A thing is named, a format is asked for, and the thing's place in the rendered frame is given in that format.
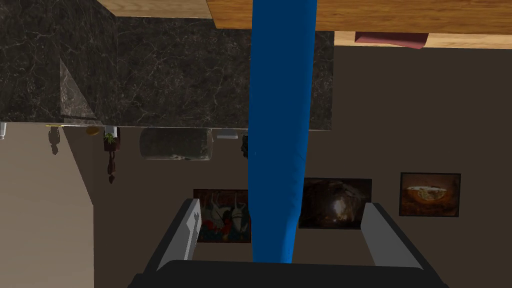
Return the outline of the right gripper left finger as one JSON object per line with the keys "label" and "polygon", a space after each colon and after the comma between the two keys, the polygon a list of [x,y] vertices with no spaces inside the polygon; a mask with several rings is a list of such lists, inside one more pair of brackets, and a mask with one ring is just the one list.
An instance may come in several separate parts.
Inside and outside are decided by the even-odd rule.
{"label": "right gripper left finger", "polygon": [[154,273],[170,261],[190,260],[200,229],[200,202],[196,198],[188,198],[178,209],[143,273]]}

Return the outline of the picture with orange bowl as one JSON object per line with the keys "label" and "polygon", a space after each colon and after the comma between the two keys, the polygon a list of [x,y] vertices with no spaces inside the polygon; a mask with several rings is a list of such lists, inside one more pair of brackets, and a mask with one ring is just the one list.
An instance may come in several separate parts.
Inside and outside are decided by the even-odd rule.
{"label": "picture with orange bowl", "polygon": [[398,214],[459,217],[461,179],[461,173],[402,172]]}

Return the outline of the blue pole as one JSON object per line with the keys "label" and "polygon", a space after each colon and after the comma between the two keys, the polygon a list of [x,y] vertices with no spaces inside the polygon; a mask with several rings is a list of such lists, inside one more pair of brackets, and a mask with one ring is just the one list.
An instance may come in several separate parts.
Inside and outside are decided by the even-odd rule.
{"label": "blue pole", "polygon": [[252,260],[291,263],[302,207],[317,0],[253,0],[248,119]]}

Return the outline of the picture with white horses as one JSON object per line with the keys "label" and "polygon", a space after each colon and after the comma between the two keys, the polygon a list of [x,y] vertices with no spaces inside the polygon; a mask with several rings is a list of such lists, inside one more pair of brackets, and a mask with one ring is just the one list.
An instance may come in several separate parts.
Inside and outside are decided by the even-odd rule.
{"label": "picture with white horses", "polygon": [[194,189],[199,200],[199,243],[250,243],[251,218],[248,191],[240,189]]}

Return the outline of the potted green plant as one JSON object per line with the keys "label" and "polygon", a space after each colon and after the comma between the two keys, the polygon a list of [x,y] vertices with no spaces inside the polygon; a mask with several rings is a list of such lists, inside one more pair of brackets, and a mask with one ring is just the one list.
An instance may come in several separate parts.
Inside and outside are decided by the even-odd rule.
{"label": "potted green plant", "polygon": [[112,184],[115,180],[116,173],[116,152],[121,148],[121,129],[117,126],[107,125],[104,127],[103,133],[103,149],[108,152],[107,174],[108,181]]}

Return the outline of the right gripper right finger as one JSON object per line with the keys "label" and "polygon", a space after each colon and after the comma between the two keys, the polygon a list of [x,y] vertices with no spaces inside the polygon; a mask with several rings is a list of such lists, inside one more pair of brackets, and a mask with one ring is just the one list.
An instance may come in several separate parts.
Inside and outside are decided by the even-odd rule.
{"label": "right gripper right finger", "polygon": [[422,268],[376,203],[365,204],[360,228],[376,266]]}

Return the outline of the dark grey cylinder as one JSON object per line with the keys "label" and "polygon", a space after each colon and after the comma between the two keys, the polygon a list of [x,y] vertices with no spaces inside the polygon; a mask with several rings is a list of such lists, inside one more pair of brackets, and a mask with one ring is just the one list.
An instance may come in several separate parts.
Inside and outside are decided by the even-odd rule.
{"label": "dark grey cylinder", "polygon": [[212,130],[147,127],[141,132],[139,151],[146,160],[208,161],[213,154]]}

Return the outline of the wooden table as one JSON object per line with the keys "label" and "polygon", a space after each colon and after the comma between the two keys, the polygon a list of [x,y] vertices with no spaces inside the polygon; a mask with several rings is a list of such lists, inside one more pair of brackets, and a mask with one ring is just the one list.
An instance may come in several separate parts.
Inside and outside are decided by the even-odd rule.
{"label": "wooden table", "polygon": [[[117,17],[211,18],[252,27],[253,0],[98,0]],[[317,0],[316,28],[337,46],[357,32],[427,33],[428,48],[512,50],[512,0]]]}

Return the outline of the dark red cloth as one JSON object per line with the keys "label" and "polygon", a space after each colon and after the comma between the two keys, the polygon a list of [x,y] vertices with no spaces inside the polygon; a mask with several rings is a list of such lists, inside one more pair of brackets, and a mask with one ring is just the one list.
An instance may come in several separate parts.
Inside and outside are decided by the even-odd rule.
{"label": "dark red cloth", "polygon": [[426,45],[428,37],[428,33],[357,31],[355,33],[354,42],[362,44],[389,44],[421,49]]}

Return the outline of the dark cave picture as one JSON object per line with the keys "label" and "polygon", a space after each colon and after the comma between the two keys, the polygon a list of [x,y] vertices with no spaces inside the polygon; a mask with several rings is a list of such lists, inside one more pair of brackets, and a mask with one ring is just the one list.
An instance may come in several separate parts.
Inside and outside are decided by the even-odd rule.
{"label": "dark cave picture", "polygon": [[371,201],[371,179],[307,177],[298,228],[359,230]]}

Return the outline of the dark marble counter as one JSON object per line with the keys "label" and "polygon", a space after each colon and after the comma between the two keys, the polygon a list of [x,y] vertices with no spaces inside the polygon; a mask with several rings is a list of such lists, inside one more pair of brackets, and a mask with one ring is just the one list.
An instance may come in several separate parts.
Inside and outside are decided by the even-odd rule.
{"label": "dark marble counter", "polygon": [[0,121],[246,129],[249,29],[0,0]]}

